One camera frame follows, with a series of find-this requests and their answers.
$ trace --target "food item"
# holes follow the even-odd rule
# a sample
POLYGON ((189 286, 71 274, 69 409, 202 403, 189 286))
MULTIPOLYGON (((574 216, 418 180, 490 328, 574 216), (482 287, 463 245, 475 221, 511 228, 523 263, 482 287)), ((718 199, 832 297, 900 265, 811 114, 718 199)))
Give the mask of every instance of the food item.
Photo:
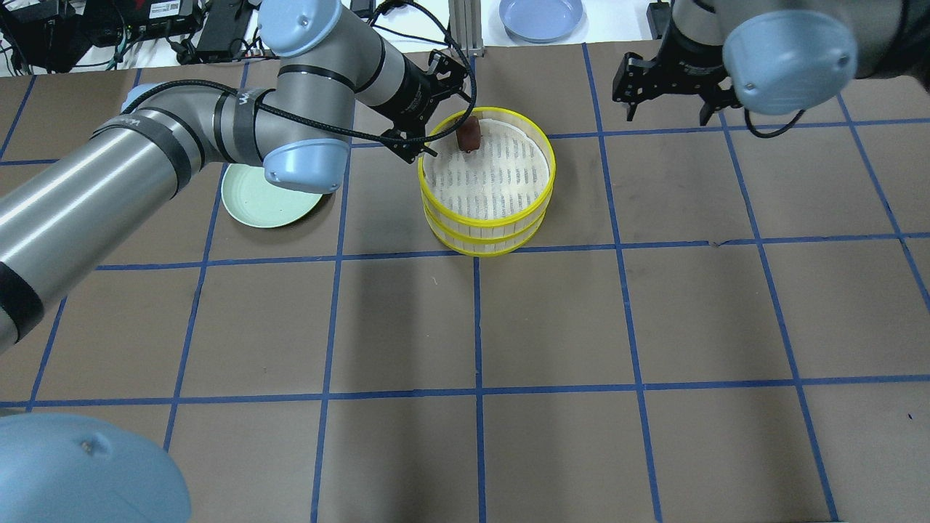
POLYGON ((478 118, 469 116, 462 127, 456 129, 458 148, 466 153, 481 149, 481 125, 478 118))

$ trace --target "light blue joint cap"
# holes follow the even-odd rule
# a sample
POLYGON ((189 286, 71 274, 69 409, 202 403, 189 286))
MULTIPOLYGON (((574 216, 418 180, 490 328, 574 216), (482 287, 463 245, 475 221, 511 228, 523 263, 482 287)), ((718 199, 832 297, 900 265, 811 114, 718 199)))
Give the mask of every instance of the light blue joint cap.
POLYGON ((335 193, 349 165, 349 153, 349 144, 334 138, 295 141, 265 156, 265 180, 291 191, 335 193))
POLYGON ((739 24, 724 43, 737 98, 759 114, 788 114, 836 96, 858 68, 845 24, 823 13, 772 11, 739 24))
POLYGON ((161 447, 73 414, 0 418, 0 521, 185 523, 191 499, 161 447))
POLYGON ((136 101, 136 99, 137 99, 138 97, 142 96, 142 95, 145 94, 146 92, 151 91, 152 89, 154 89, 154 88, 156 88, 156 87, 158 87, 158 86, 160 86, 160 85, 162 85, 162 84, 164 84, 164 83, 165 83, 165 82, 158 82, 157 84, 139 84, 139 85, 133 87, 133 88, 129 91, 129 94, 126 95, 126 101, 123 102, 123 107, 120 108, 120 112, 125 111, 125 110, 126 110, 126 107, 128 107, 129 104, 132 103, 133 101, 136 101))
POLYGON ((261 41, 278 56, 302 55, 329 36, 342 11, 339 0, 265 0, 259 10, 261 41))

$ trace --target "electronic device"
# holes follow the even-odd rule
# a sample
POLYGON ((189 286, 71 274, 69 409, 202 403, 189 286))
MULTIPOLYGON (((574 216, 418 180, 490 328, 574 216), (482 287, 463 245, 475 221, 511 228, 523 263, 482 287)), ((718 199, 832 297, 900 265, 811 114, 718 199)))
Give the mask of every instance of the electronic device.
POLYGON ((355 13, 358 18, 370 19, 375 14, 375 0, 352 0, 349 9, 355 13))
POLYGON ((90 42, 77 30, 81 17, 67 0, 46 0, 14 10, 0 6, 0 16, 19 48, 13 54, 17 69, 25 58, 35 67, 67 73, 90 49, 90 42))
POLYGON ((204 23, 199 0, 87 0, 81 31, 96 47, 191 34, 204 23))
POLYGON ((213 2, 197 43, 196 61, 215 63, 239 58, 254 10, 247 0, 213 2))

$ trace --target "green plate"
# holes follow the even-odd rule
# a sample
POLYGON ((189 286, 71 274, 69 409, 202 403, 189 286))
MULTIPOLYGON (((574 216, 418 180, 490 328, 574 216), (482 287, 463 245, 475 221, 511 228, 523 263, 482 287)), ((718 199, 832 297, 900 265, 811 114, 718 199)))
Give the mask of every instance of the green plate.
POLYGON ((230 216, 250 227, 271 229, 299 220, 310 212, 320 194, 288 191, 265 180, 264 168, 231 165, 220 189, 230 216))

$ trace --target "yellow rim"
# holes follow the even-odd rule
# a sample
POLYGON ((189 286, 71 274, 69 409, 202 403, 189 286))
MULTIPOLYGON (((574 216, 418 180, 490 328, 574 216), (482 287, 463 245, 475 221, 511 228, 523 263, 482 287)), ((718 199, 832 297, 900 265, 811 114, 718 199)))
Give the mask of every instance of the yellow rim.
MULTIPOLYGON (((542 225, 542 217, 544 216, 546 216, 546 213, 542 213, 542 216, 540 216, 540 220, 538 222, 539 225, 542 225)), ((526 245, 526 243, 529 240, 533 239, 533 236, 536 234, 536 231, 534 231, 533 234, 531 234, 530 236, 526 238, 526 240, 518 243, 517 245, 513 247, 505 248, 504 250, 498 250, 495 252, 474 252, 471 250, 467 250, 466 248, 458 248, 452 245, 451 243, 445 241, 445 238, 440 236, 439 233, 437 233, 436 230, 432 228, 432 223, 430 223, 429 220, 427 220, 427 224, 430 225, 430 229, 432 230, 433 235, 436 236, 436 239, 439 240, 440 243, 442 243, 448 248, 451 248, 452 250, 455 250, 458 253, 464 254, 465 256, 472 256, 473 258, 496 258, 497 256, 503 256, 505 254, 514 252, 516 249, 526 245)))
MULTIPOLYGON (((419 175, 420 191, 427 197, 427 199, 430 200, 430 203, 432 203, 437 209, 439 209, 439 211, 443 214, 443 216, 446 216, 447 218, 450 218, 453 221, 456 221, 463 225, 469 225, 472 227, 499 227, 501 225, 510 225, 516 221, 520 221, 523 218, 526 218, 527 216, 532 214, 533 211, 539 209, 539 206, 541 206, 542 203, 546 201, 546 196, 548 196, 552 192, 552 186, 555 184, 555 151, 552 150, 552 144, 549 142, 549 138, 546 136, 546 133, 542 132, 542 129, 540 129, 539 126, 533 123, 533 121, 527 118, 526 116, 523 116, 522 114, 511 111, 510 109, 503 109, 500 107, 476 107, 474 111, 472 112, 472 114, 477 115, 477 114, 482 114, 482 113, 487 113, 487 112, 504 113, 504 114, 510 114, 512 116, 515 116, 525 121, 537 133, 539 133, 539 136, 542 137, 542 140, 546 145, 544 153, 549 159, 549 182, 546 183, 546 188, 542 191, 542 194, 539 195, 539 198, 537 198, 537 200, 533 202, 533 204, 530 205, 528 208, 525 208, 512 216, 508 216, 507 218, 497 218, 494 220, 477 220, 475 218, 470 218, 468 216, 462 216, 461 214, 458 214, 454 210, 451 210, 447 208, 446 206, 444 206, 443 204, 439 203, 439 200, 437 200, 436 197, 432 195, 429 185, 426 184, 426 171, 423 168, 423 157, 421 156, 417 162, 417 171, 419 175)), ((441 132, 442 129, 448 127, 449 123, 455 121, 459 116, 462 116, 463 114, 465 114, 464 111, 460 111, 458 113, 452 114, 447 119, 440 122, 440 124, 436 126, 436 128, 433 129, 430 134, 432 135, 432 134, 441 132)))
POLYGON ((445 223, 442 223, 442 221, 440 221, 438 218, 436 218, 436 215, 432 213, 432 211, 430 210, 430 208, 426 205, 426 202, 425 202, 425 201, 423 202, 423 212, 425 212, 425 213, 428 215, 427 218, 428 218, 429 220, 433 220, 433 221, 436 223, 436 225, 437 225, 440 229, 442 229, 443 232, 446 233, 447 235, 450 235, 450 236, 456 238, 457 240, 461 240, 461 241, 463 241, 463 242, 477 243, 477 244, 482 244, 482 245, 489 245, 489 244, 492 244, 492 243, 500 243, 500 242, 505 242, 505 241, 507 241, 507 240, 514 239, 515 237, 517 237, 517 236, 519 236, 519 235, 525 233, 526 231, 529 231, 531 228, 533 228, 534 225, 536 225, 537 223, 539 223, 539 222, 542 220, 542 217, 543 217, 543 216, 546 215, 546 213, 543 212, 542 214, 540 214, 539 216, 537 216, 535 220, 531 221, 531 222, 529 223, 529 225, 527 225, 527 226, 524 227, 523 229, 520 229, 519 231, 517 231, 516 233, 513 233, 513 234, 511 234, 511 235, 501 236, 501 237, 498 237, 498 238, 476 238, 476 237, 474 237, 474 236, 465 235, 465 234, 460 233, 460 232, 458 232, 458 231, 453 231, 452 229, 449 229, 448 225, 446 225, 445 223))

